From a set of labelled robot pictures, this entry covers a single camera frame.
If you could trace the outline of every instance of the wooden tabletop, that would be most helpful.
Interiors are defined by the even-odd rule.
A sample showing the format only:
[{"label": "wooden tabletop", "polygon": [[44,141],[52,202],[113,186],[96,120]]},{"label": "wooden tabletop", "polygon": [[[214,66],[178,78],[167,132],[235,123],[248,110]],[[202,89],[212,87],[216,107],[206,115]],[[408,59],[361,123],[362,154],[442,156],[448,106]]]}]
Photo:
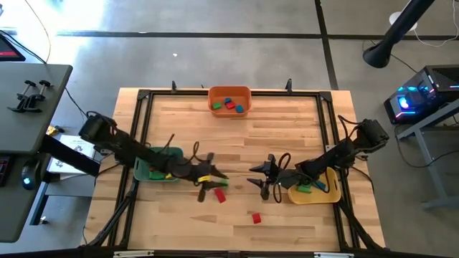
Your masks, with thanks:
[{"label": "wooden tabletop", "polygon": [[[129,132],[138,88],[121,88],[113,118]],[[356,120],[349,91],[332,91],[337,115]],[[141,111],[137,139],[141,134]],[[327,120],[328,134],[331,129]],[[283,202],[260,198],[258,187],[246,178],[262,178],[249,168],[266,160],[292,154],[293,164],[323,153],[316,102],[311,97],[253,97],[246,118],[215,118],[208,111],[206,96],[155,96],[147,142],[163,146],[172,133],[171,146],[192,152],[200,142],[199,155],[216,153],[214,163],[229,176],[226,201],[220,204],[212,191],[197,202],[199,188],[191,182],[141,182],[138,190],[130,249],[200,249],[245,251],[338,251],[338,239],[330,204],[295,205],[283,189]],[[339,135],[344,130],[339,125]],[[107,158],[101,169],[114,164]],[[364,162],[357,168],[367,172]],[[90,241],[103,228],[115,207],[121,168],[99,176],[85,226]],[[377,207],[369,181],[356,171],[348,177],[356,217],[376,243],[384,246]],[[251,214],[260,213],[262,223],[253,224]],[[349,225],[343,215],[346,239]],[[118,229],[120,240],[123,226]]]}]

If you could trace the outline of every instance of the white paper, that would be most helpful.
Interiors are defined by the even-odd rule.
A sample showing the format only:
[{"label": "white paper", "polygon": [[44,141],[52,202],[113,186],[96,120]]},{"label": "white paper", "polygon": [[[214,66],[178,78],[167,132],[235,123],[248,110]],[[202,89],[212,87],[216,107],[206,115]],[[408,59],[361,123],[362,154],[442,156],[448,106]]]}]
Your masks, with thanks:
[{"label": "white paper", "polygon": [[[84,141],[80,138],[80,136],[74,135],[61,135],[59,141],[70,147],[74,151],[79,153],[85,154],[87,157],[93,158],[94,157],[94,144]],[[51,173],[72,173],[72,174],[81,174],[84,173],[82,171],[77,170],[76,168],[63,163],[62,161],[57,160],[56,158],[52,158],[51,162],[49,163],[48,171]]]}]

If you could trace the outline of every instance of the black desk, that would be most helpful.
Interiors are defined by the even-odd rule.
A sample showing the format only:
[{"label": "black desk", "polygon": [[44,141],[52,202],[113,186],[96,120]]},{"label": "black desk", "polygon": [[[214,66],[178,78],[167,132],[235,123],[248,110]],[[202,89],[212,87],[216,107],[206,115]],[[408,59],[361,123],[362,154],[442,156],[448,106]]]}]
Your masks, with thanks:
[{"label": "black desk", "polygon": [[[95,175],[98,172],[98,163],[45,135],[71,72],[69,65],[0,63],[0,155],[14,157],[9,164],[6,183],[0,187],[0,242],[17,241],[37,195],[39,183],[33,190],[22,187],[21,170],[28,159],[36,156],[42,160],[39,169],[41,179],[46,173],[50,156],[87,173]],[[37,84],[37,88],[29,88],[27,96],[39,92],[40,80],[54,85],[44,91],[46,99],[37,105],[41,113],[15,113],[7,109],[18,104],[16,94],[25,88],[25,80]],[[84,163],[85,168],[75,163]]]}]

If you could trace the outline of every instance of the concrete floor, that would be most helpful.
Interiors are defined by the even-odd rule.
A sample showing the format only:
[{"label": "concrete floor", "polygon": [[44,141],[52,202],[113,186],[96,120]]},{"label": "concrete floor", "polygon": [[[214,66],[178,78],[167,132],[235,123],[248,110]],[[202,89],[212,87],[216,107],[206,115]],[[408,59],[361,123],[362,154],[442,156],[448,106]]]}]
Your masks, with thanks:
[{"label": "concrete floor", "polygon": [[[47,42],[20,1],[0,0],[5,13],[0,27],[18,29],[18,39],[40,56]],[[314,0],[134,0],[35,1],[34,8],[51,32],[254,32],[319,34]],[[321,0],[329,34],[385,33],[388,16],[406,1]],[[454,34],[452,1],[438,0],[421,18],[422,35]],[[33,25],[31,32],[27,27]],[[374,69],[361,58],[362,41],[331,40],[331,54],[340,90],[352,92],[358,119],[377,119],[393,135],[382,106],[413,72],[392,59]],[[459,63],[459,42],[441,48],[417,41],[397,44],[393,54],[416,70],[425,65]],[[27,56],[28,62],[37,62]],[[68,89],[83,110],[113,113],[119,87],[179,87],[249,85],[280,88],[288,78],[295,89],[330,89],[320,39],[183,39],[53,37],[50,63],[71,64]],[[82,125],[76,107],[64,96],[53,123],[76,134]],[[408,158],[422,163],[415,144],[404,144]],[[426,169],[406,166],[395,142],[371,156],[369,171],[384,238],[401,252],[458,257],[459,211],[422,210],[422,201],[435,198]],[[0,253],[76,247],[81,240],[89,200],[52,197],[44,214],[51,224],[26,226],[15,244],[0,244]]]}]

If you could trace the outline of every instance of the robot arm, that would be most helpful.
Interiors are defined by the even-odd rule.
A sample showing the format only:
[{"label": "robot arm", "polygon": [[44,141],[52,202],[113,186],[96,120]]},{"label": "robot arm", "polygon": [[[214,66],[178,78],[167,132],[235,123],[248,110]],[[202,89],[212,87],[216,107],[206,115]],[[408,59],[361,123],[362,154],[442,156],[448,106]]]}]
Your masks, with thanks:
[{"label": "robot arm", "polygon": [[205,191],[215,187],[226,186],[224,183],[210,181],[210,176],[227,178],[211,164],[214,154],[209,153],[206,160],[199,160],[193,165],[191,160],[177,158],[163,153],[154,152],[138,141],[132,139],[127,132],[116,128],[116,122],[96,112],[89,112],[86,123],[79,135],[83,140],[95,145],[95,148],[108,149],[115,154],[115,159],[125,166],[134,167],[136,158],[148,162],[156,171],[171,174],[173,177],[188,180],[195,186],[201,185],[198,201],[203,201]]},{"label": "robot arm", "polygon": [[267,200],[270,194],[268,190],[270,184],[279,183],[283,188],[290,188],[294,185],[313,183],[328,167],[350,168],[357,154],[373,153],[384,147],[389,140],[389,136],[376,120],[365,119],[356,124],[357,126],[353,129],[353,132],[357,133],[355,140],[350,139],[346,134],[346,137],[331,150],[316,159],[295,164],[295,169],[286,169],[286,166],[281,168],[280,164],[275,164],[274,155],[270,154],[268,161],[263,165],[250,169],[252,172],[264,173],[266,181],[253,178],[247,180],[260,187],[262,199]]}]

